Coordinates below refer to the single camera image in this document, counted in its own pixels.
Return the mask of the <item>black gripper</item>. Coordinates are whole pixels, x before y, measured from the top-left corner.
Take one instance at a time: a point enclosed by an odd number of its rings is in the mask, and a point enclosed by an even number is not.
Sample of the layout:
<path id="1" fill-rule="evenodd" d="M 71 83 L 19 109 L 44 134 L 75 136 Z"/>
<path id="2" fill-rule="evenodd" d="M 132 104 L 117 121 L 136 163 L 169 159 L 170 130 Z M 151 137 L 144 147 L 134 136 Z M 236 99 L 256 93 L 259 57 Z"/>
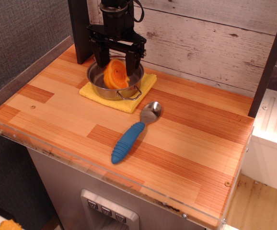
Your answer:
<path id="1" fill-rule="evenodd" d="M 141 7 L 139 19 L 134 15 L 135 3 Z M 123 52 L 126 54 L 127 75 L 131 76 L 146 52 L 146 39 L 134 31 L 134 24 L 144 19 L 144 9 L 138 0 L 102 0 L 99 8 L 103 24 L 88 26 L 96 62 L 104 68 L 110 62 L 110 49 Z"/>

